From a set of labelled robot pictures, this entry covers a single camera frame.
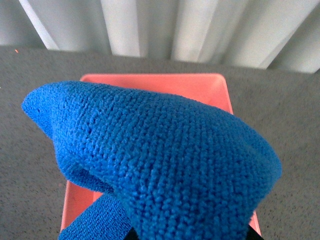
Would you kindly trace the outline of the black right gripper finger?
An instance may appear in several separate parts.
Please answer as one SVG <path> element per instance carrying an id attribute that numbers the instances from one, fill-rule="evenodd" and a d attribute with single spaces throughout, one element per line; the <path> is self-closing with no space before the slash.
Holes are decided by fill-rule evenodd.
<path id="1" fill-rule="evenodd" d="M 255 231 L 250 225 L 248 226 L 248 231 L 245 240 L 264 240 L 257 231 Z"/>

